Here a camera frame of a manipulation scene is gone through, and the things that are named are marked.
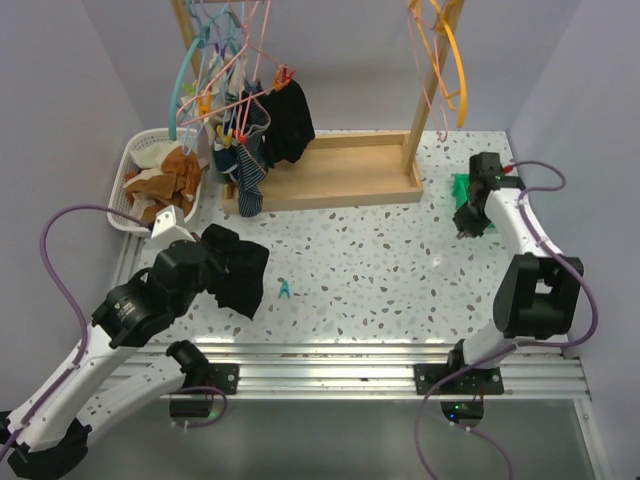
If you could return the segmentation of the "black underwear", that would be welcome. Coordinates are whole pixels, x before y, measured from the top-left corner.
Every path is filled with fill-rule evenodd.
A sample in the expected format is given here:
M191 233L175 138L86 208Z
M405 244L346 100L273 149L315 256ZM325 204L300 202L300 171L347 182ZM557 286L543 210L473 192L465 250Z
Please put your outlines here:
M219 308L229 308L253 319L264 293L269 249L241 240L236 232L217 224L203 231L201 242L226 267L224 274L214 275L207 291L215 296Z
M315 139L309 106L301 86L291 80L280 91L258 98L270 117L264 132L265 157L270 168L281 161L296 163Z

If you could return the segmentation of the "brown underwear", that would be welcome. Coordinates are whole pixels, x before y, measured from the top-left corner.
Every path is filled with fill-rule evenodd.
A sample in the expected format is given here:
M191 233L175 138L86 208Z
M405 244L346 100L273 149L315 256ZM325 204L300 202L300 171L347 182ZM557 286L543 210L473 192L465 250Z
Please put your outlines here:
M129 214L151 223L158 212L168 206L191 214L199 185L186 175L161 173L156 170L130 172L125 176L123 190L130 204Z

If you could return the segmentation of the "light blue clothespin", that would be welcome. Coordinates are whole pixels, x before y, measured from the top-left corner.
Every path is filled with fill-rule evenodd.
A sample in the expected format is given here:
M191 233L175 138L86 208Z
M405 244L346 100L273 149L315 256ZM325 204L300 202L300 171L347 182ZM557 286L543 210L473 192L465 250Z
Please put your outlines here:
M290 285L287 280L284 280L281 282L281 286L278 294L278 298L283 298L283 297L286 297L288 299L291 298Z

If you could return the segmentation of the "yellow plastic hanger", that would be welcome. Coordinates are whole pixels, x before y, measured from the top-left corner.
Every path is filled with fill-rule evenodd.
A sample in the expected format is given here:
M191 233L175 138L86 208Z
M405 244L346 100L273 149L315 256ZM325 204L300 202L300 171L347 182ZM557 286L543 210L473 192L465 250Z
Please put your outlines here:
M429 26L438 31L438 57L440 61L444 92L438 92L439 100L443 100L444 109L456 115L455 126L461 129L468 114L468 82L456 28L465 6L464 1L421 1L422 17ZM457 76L456 85L449 87L444 80L446 59L451 56Z

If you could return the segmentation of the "pink wire hanger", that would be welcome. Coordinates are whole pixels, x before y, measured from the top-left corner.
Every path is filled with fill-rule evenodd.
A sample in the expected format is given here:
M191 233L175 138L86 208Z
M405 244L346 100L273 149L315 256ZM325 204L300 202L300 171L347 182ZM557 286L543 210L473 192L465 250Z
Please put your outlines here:
M169 129L203 125L279 91L296 70L266 52L270 1L227 1L215 12L205 1L175 1L187 46L169 105Z
M437 140L445 143L449 136L449 125L443 100L437 105L440 116L437 117L434 112L434 97L438 92L444 92L438 57L438 31L435 26L429 26L424 22L421 1L409 2L408 29L416 70L422 81L422 96L426 110L432 116Z

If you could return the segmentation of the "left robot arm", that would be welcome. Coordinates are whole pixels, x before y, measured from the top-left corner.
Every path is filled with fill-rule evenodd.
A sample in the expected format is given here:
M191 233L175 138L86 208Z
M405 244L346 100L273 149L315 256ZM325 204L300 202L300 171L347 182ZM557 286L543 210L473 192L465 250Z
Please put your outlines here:
M179 240L152 267L112 289L92 315L76 350L36 394L1 415L1 454L21 479L60 479L107 432L169 394L227 400L212 365L189 340L117 386L99 388L156 334L184 315L195 296L212 292L226 273L219 255L198 240Z

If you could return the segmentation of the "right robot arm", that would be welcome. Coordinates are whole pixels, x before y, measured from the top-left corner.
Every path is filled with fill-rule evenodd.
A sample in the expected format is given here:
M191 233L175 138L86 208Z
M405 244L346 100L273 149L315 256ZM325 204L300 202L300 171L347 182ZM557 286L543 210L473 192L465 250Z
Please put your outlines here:
M477 238L494 225L511 254L494 296L492 320L449 352L440 391L468 392L520 346L540 345L568 333L584 266L546 237L527 196L530 190L500 155L469 159L466 202L453 222L460 237Z

